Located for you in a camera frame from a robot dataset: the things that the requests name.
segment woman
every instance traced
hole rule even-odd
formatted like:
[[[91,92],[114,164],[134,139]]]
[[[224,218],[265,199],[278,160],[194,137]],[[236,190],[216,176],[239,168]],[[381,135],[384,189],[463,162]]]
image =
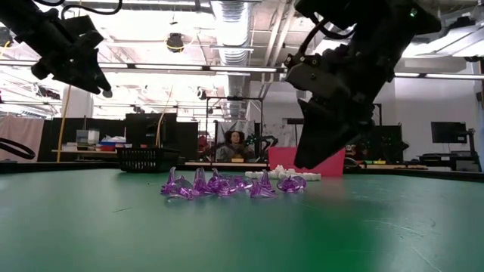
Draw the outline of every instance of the woman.
[[[244,159],[246,162],[253,159],[254,152],[250,147],[244,147],[244,133],[240,131],[227,131],[225,144],[217,150],[218,162],[231,162],[232,159]]]

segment pink cardboard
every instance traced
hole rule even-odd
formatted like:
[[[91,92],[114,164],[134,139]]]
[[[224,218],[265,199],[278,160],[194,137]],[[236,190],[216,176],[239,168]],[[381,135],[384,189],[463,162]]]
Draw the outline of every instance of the pink cardboard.
[[[271,166],[271,170],[274,170],[278,165],[282,165],[285,169],[294,169],[298,173],[315,173],[321,174],[323,177],[343,176],[343,165],[346,155],[346,151],[344,149],[326,159],[314,169],[301,169],[294,166],[296,151],[296,147],[270,147],[269,164]]]

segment computer monitor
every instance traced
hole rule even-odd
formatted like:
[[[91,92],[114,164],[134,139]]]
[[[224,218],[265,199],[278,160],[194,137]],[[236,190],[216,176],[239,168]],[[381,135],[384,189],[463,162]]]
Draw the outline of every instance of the computer monitor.
[[[467,144],[465,122],[432,122],[434,144]]]
[[[154,147],[158,122],[161,113],[129,113],[126,114],[126,141],[133,147],[142,144]],[[163,126],[160,129],[160,140],[163,146],[172,148],[176,142],[176,113],[166,113]]]

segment translucent purple object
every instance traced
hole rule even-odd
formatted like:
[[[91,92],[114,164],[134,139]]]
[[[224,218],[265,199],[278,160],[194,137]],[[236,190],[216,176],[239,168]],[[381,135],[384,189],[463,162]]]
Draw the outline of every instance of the translucent purple object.
[[[253,186],[253,183],[247,181],[244,177],[231,177],[231,182],[239,191],[249,190]]]
[[[269,178],[269,173],[266,170],[262,170],[263,175],[260,178],[260,186],[264,187],[266,190],[270,190],[272,192],[275,192],[275,190],[272,189],[272,184],[271,184],[271,179]]]
[[[306,180],[301,177],[283,178],[278,182],[278,189],[285,193],[297,193],[307,186]]]
[[[183,176],[175,179],[175,167],[173,167],[169,171],[168,181],[161,187],[161,194],[193,200],[200,193],[194,190],[190,181]]]
[[[230,196],[237,192],[237,188],[231,183],[231,179],[220,175],[216,168],[213,169],[213,176],[209,179],[207,187],[210,193],[219,196]]]
[[[205,170],[203,170],[203,168],[198,168],[195,171],[194,190],[200,194],[212,193],[206,184]]]
[[[253,186],[250,189],[250,197],[277,197],[273,190],[267,190],[258,181],[253,181]]]

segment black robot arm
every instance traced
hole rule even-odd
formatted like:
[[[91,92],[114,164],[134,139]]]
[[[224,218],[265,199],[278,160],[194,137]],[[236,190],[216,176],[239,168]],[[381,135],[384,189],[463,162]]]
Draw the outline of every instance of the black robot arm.
[[[102,90],[111,95],[96,49],[104,38],[88,16],[61,20],[57,9],[44,13],[31,0],[1,0],[0,21],[17,35],[17,42],[25,42],[41,56],[32,66],[34,76],[44,79],[52,74],[91,93]]]
[[[285,62],[286,81],[312,92],[309,102],[298,100],[305,121],[295,166],[314,168],[371,130],[374,99],[393,80],[403,51],[415,35],[438,32],[441,24],[412,0],[299,0],[296,10],[316,27]],[[327,23],[354,28],[342,36],[325,29]],[[330,39],[352,38],[322,55],[306,55],[319,31]]]

